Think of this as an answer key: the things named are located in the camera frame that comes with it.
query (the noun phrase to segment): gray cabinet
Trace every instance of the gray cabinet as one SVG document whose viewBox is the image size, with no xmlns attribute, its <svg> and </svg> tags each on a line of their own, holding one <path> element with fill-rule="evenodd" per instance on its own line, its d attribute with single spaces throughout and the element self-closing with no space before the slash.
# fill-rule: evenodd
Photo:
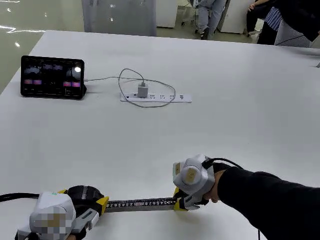
<svg viewBox="0 0 320 240">
<path fill-rule="evenodd" d="M 84 31 L 156 36 L 155 0 L 82 0 Z"/>
</svg>

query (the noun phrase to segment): numbers on tape measure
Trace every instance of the numbers on tape measure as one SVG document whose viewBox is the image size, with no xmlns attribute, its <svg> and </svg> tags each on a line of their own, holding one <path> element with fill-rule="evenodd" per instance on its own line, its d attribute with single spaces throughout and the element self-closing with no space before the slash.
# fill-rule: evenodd
<svg viewBox="0 0 320 240">
<path fill-rule="evenodd" d="M 126 208 L 126 207 L 153 207 L 163 205 L 174 205 L 176 203 L 175 198 L 152 198 L 152 199 L 137 199 L 126 201 L 110 201 L 106 208 Z"/>
</svg>

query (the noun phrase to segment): white table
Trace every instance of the white table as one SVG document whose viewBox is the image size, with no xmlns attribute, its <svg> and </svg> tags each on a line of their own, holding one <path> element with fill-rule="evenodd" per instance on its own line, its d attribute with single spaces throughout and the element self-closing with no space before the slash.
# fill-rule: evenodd
<svg viewBox="0 0 320 240">
<path fill-rule="evenodd" d="M 172 163 L 197 153 L 320 185 L 318 50 L 47 31 L 30 54 L 83 59 L 88 79 L 132 68 L 193 103 L 137 108 L 119 101 L 115 79 L 88 83 L 80 101 L 24 98 L 18 70 L 0 95 L 1 193 L 92 185 L 112 200 L 171 196 Z M 14 237 L 34 204 L 0 203 L 2 239 Z M 129 238 L 256 240 L 257 231 L 218 203 L 109 213 L 86 239 Z"/>
</svg>

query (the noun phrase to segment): black sleeve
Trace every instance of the black sleeve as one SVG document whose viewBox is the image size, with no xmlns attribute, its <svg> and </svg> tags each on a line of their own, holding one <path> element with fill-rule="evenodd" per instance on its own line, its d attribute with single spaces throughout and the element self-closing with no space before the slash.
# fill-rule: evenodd
<svg viewBox="0 0 320 240">
<path fill-rule="evenodd" d="M 320 238 L 320 188 L 232 167 L 219 180 L 218 196 L 268 240 Z"/>
<path fill-rule="evenodd" d="M 306 0 L 279 0 L 278 7 L 283 20 L 294 30 L 302 33 L 310 41 L 314 41 L 319 36 L 320 19 L 315 16 L 309 8 L 313 1 Z"/>
</svg>

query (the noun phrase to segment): measuring tape blade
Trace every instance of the measuring tape blade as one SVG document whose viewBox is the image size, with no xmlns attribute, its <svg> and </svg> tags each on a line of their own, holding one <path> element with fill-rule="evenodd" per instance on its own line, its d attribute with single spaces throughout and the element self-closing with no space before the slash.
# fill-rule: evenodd
<svg viewBox="0 0 320 240">
<path fill-rule="evenodd" d="M 173 210 L 176 202 L 175 197 L 109 201 L 104 212 L 167 211 Z"/>
</svg>

